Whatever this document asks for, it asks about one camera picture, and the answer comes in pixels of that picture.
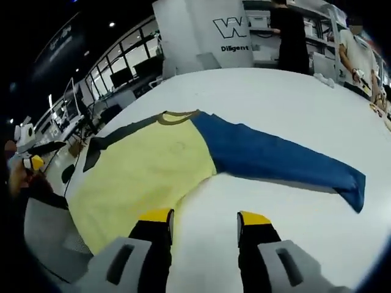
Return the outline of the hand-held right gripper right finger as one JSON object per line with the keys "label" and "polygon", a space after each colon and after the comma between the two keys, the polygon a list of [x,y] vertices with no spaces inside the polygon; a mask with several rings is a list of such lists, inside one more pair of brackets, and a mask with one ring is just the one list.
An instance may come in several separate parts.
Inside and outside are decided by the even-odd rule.
{"label": "hand-held right gripper right finger", "polygon": [[244,292],[329,292],[319,262],[293,241],[283,241],[268,218],[240,211],[237,225]]}

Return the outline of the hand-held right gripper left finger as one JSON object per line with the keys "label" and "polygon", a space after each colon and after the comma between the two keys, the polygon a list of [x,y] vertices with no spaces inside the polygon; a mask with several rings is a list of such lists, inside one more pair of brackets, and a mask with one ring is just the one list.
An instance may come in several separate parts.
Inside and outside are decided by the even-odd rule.
{"label": "hand-held right gripper left finger", "polygon": [[128,237],[118,237],[91,259],[87,292],[165,292],[173,231],[173,209],[142,214]]}

